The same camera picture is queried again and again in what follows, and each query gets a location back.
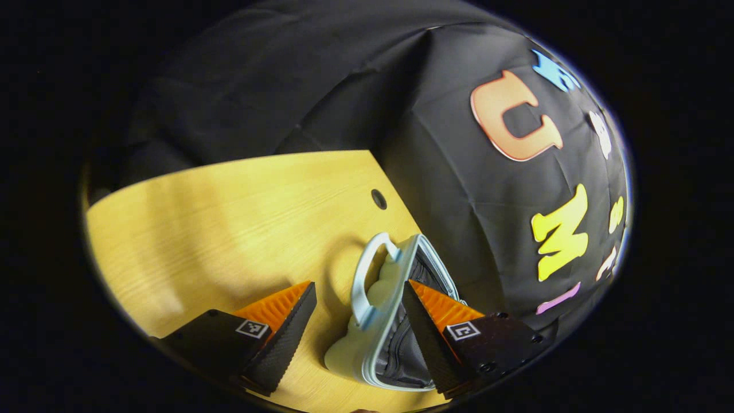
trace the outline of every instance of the wooden table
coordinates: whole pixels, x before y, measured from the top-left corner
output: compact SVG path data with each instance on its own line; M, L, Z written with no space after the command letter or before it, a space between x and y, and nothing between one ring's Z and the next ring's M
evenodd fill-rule
M373 189L387 209L377 207ZM323 365L326 350L346 332L352 277L365 244L382 231L394 242L420 232L369 151L260 157L160 176L92 205L87 225L112 296L147 335L164 337L207 309L234 312L315 281L316 309L267 400L335 413L446 403L435 390L378 389Z

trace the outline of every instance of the orange soft finger pad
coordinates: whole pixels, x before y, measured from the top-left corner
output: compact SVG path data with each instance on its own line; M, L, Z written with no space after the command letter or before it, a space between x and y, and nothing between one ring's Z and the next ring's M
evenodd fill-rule
M293 307L309 284L311 284L311 281L304 281L301 284L268 295L234 312L233 315L270 326L270 335L266 340L267 342L280 329L288 315L291 314Z
M446 326L484 317L481 312L419 282L408 280L440 333Z

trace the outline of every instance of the yellow letter m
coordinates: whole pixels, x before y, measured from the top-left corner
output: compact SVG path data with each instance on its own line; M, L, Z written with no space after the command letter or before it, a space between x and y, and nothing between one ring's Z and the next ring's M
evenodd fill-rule
M535 214L530 221L533 235L537 242L548 240L540 246L539 254L547 255L538 262L538 281L544 281L574 258L584 255L589 244L589 235L585 232L574 234L578 224L584 219L588 201L586 188L582 184L576 187L576 195L564 206L543 216Z

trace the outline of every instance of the bag handle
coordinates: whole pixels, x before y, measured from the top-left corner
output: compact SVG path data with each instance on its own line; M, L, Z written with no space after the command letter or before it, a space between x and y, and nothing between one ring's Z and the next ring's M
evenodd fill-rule
M367 276L369 265L372 263L375 254L377 254L377 249L381 245L384 245L388 249L388 254L394 261L398 260L398 255L400 254L400 250L390 241L390 236L387 232L380 232L372 237L369 243L367 243L365 250L362 251L362 256L357 263L357 270L355 271L355 280L352 283L352 312L355 315L357 327L361 329L366 327L366 323L375 310L375 307L367 299L365 277Z

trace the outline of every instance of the wood grain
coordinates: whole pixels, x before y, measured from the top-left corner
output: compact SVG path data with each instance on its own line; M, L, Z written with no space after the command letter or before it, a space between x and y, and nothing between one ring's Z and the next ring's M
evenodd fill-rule
M387 209L375 205L373 189ZM111 295L156 337L207 309L234 312L315 281L316 310L270 401L344 413L446 402L435 391L378 389L323 366L326 350L346 332L349 291L366 243L382 231L396 243L420 232L369 151L260 157L160 176L93 204L87 229Z

